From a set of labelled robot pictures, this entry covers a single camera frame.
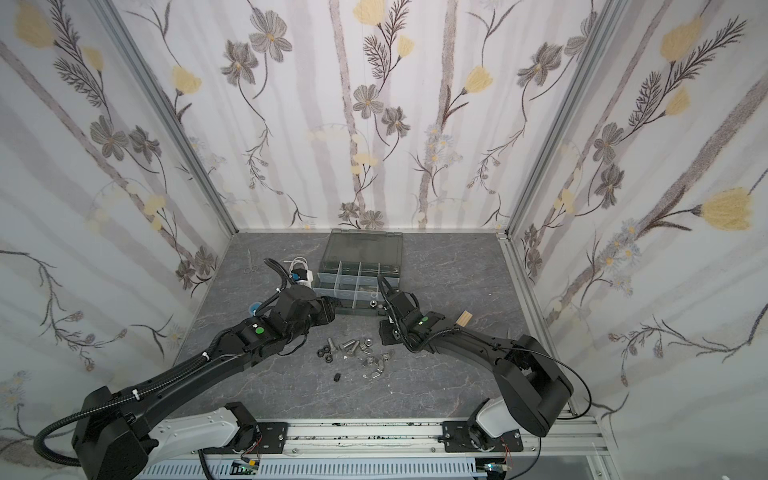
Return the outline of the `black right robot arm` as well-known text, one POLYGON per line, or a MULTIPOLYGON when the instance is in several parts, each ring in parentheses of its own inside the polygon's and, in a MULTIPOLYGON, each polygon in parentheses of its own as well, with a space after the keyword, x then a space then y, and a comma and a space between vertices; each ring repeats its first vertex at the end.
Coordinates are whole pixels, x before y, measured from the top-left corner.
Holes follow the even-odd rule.
POLYGON ((575 392, 568 376, 578 373, 551 356, 534 337, 482 334, 438 312, 422 312, 414 294, 392 286, 382 275, 377 284, 390 323, 381 334, 384 343, 401 343, 412 354, 448 355, 493 376, 500 397, 483 402, 470 416, 468 428, 473 432, 496 439, 520 430, 543 438, 556 422, 589 413, 586 407, 563 414, 575 392))

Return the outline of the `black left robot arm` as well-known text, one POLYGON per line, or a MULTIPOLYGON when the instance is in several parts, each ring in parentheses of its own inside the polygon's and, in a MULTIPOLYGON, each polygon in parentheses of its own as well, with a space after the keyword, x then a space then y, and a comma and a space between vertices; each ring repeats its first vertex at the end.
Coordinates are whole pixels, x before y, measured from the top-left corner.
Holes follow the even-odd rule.
POLYGON ((152 430, 169 415, 227 378, 280 355, 313 327, 335 319, 338 299, 298 283, 276 260, 265 264, 280 277, 277 291, 250 317, 214 335, 192 358, 116 393, 91 392, 79 412, 42 428, 33 440, 41 458, 79 467, 89 479, 133 479, 161 442, 152 430))

